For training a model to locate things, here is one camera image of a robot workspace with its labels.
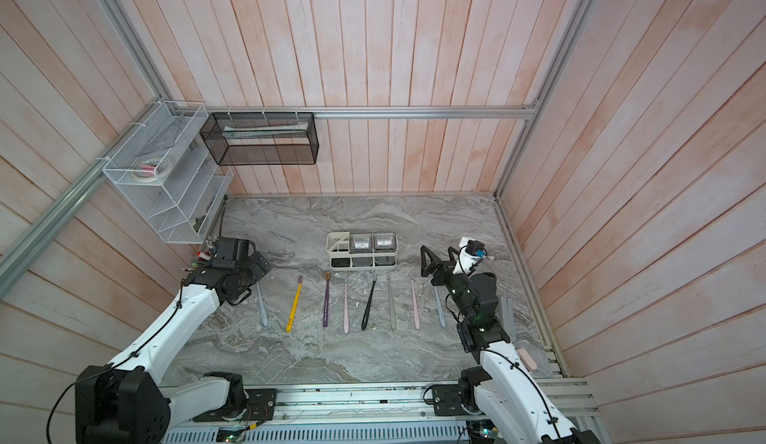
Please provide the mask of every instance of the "pink object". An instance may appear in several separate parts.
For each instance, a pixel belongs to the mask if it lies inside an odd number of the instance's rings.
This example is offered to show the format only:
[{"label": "pink object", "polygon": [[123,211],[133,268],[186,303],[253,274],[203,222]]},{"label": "pink object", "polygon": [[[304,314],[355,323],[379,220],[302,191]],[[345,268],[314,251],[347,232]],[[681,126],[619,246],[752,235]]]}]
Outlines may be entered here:
[{"label": "pink object", "polygon": [[343,299],[343,332],[349,334],[349,285],[345,285]]},{"label": "pink object", "polygon": [[412,313],[415,315],[415,329],[421,328],[421,315],[417,312],[417,299],[415,297],[415,280],[411,279],[412,283]]},{"label": "pink object", "polygon": [[522,363],[524,363],[527,369],[530,371],[537,369],[537,363],[531,358],[529,351],[525,350],[523,347],[518,347],[516,348],[516,352],[519,353],[519,357],[522,358]]}]

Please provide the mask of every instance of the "wall-mounted shelf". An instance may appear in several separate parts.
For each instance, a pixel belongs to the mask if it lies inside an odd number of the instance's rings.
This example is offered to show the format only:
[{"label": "wall-mounted shelf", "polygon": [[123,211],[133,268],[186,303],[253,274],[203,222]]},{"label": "wall-mounted shelf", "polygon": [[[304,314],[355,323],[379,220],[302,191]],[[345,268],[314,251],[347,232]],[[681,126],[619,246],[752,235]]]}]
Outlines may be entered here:
[{"label": "wall-mounted shelf", "polygon": [[161,103],[103,169],[166,243],[202,243],[234,177],[216,174],[206,147],[190,149],[206,119],[204,105],[172,114]]},{"label": "wall-mounted shelf", "polygon": [[320,150],[307,112],[213,113],[200,135],[220,165],[314,164]]}]

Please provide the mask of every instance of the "wooden plank wall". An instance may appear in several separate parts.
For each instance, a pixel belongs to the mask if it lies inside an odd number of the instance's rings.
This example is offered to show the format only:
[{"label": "wooden plank wall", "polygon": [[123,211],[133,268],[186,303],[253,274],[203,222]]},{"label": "wooden plank wall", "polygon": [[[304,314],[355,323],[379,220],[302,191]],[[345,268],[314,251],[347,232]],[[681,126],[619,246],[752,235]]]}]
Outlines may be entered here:
[{"label": "wooden plank wall", "polygon": [[[577,0],[121,0],[175,99],[215,106],[523,105]],[[314,166],[242,194],[489,191],[515,120],[320,120]]]},{"label": "wooden plank wall", "polygon": [[[154,94],[97,0],[0,0],[0,254]],[[48,411],[171,301],[171,248],[103,186],[0,302],[0,429],[44,442]],[[73,393],[53,419],[74,442]]]},{"label": "wooden plank wall", "polygon": [[503,196],[615,442],[766,436],[764,16],[599,0]]}]

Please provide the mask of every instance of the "purple toothbrush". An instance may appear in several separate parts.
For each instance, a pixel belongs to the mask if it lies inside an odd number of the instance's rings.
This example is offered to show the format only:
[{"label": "purple toothbrush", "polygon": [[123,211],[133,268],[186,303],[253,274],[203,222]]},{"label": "purple toothbrush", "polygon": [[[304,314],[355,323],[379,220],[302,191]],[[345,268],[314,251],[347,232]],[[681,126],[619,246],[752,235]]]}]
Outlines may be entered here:
[{"label": "purple toothbrush", "polygon": [[325,287],[325,315],[322,319],[322,326],[327,328],[327,324],[330,322],[330,272],[325,274],[327,280],[327,286]]}]

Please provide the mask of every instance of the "toothbrush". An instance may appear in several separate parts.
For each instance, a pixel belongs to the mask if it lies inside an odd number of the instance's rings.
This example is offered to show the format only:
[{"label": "toothbrush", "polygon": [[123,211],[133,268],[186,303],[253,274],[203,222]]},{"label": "toothbrush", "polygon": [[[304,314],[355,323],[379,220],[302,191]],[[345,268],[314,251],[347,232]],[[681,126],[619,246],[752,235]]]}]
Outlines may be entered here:
[{"label": "toothbrush", "polygon": [[367,329],[367,322],[370,320],[370,306],[372,306],[372,293],[375,291],[375,282],[378,281],[378,277],[372,279],[372,288],[370,288],[370,297],[367,298],[367,308],[365,308],[365,315],[361,318],[361,330]]},{"label": "toothbrush", "polygon": [[261,305],[261,321],[263,326],[268,326],[269,318],[266,316],[266,303],[263,302],[263,296],[261,296],[261,285],[255,283],[255,289],[258,291],[258,304]]},{"label": "toothbrush", "polygon": [[391,315],[391,330],[396,329],[396,310],[394,309],[394,289],[391,287],[391,275],[386,277],[388,279],[388,311]]},{"label": "toothbrush", "polygon": [[330,272],[325,273],[325,279],[327,280],[327,286],[325,287],[325,314],[322,318],[322,326],[327,328],[327,324],[330,321]]},{"label": "toothbrush", "polygon": [[436,296],[436,310],[439,312],[439,323],[441,324],[441,327],[446,328],[444,309],[441,308],[441,299],[439,298],[439,288],[436,286],[434,286],[434,296]]},{"label": "toothbrush", "polygon": [[345,291],[343,294],[343,332],[349,334],[349,284],[343,283]]},{"label": "toothbrush", "polygon": [[292,300],[292,309],[290,310],[290,319],[287,320],[286,331],[292,332],[292,321],[295,320],[295,310],[298,308],[298,297],[300,296],[300,287],[303,286],[303,277],[298,276],[298,291],[295,293],[295,299]]},{"label": "toothbrush", "polygon": [[412,283],[412,313],[415,316],[415,329],[421,328],[421,315],[417,312],[417,298],[415,297],[415,280],[411,279]]}]

